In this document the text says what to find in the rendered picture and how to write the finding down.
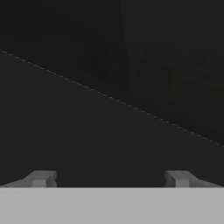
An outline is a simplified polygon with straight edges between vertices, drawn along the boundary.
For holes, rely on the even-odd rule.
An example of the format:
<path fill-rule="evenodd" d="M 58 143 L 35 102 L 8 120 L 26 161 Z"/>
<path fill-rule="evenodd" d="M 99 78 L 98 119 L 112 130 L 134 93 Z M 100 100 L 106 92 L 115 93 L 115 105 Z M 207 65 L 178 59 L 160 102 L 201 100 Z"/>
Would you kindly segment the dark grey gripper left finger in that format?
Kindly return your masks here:
<path fill-rule="evenodd" d="M 56 179 L 56 171 L 33 171 L 25 178 L 5 184 L 3 187 L 56 187 Z"/>

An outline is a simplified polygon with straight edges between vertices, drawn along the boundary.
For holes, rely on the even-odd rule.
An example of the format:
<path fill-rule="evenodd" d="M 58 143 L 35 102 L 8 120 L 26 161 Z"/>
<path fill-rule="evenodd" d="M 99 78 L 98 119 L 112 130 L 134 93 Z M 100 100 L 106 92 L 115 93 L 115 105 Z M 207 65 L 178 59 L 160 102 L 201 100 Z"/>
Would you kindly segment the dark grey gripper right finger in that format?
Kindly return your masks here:
<path fill-rule="evenodd" d="M 196 178 L 189 171 L 167 171 L 165 173 L 165 187 L 212 187 L 219 188 L 219 185 Z"/>

